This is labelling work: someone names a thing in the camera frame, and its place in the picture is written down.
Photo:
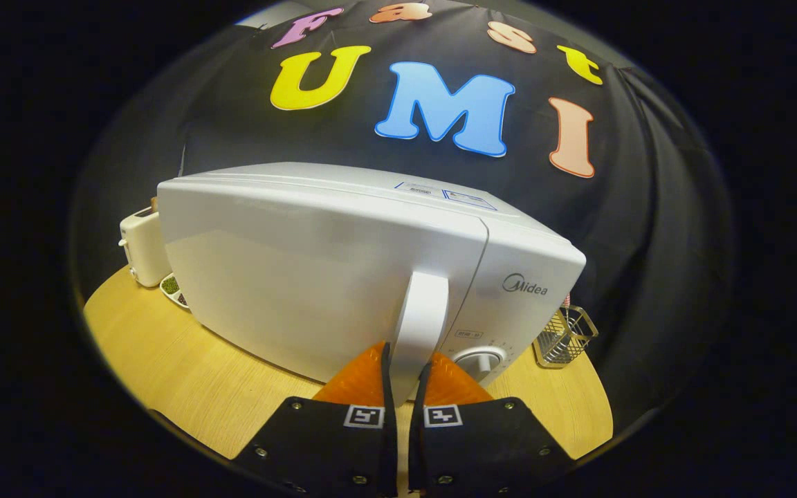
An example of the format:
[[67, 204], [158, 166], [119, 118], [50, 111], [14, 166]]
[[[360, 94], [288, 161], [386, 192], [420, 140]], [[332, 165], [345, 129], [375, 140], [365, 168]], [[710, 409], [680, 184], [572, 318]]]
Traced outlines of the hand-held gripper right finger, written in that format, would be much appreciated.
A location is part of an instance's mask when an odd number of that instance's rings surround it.
[[575, 461], [518, 397], [496, 398], [442, 353], [424, 367], [409, 425], [421, 497], [544, 497]]

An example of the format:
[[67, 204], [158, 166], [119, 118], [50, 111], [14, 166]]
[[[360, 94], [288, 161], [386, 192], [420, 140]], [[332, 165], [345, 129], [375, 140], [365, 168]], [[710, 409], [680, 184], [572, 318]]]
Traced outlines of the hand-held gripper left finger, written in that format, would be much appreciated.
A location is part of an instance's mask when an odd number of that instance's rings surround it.
[[368, 347], [310, 398], [290, 396], [233, 459], [297, 497], [395, 497], [390, 344]]

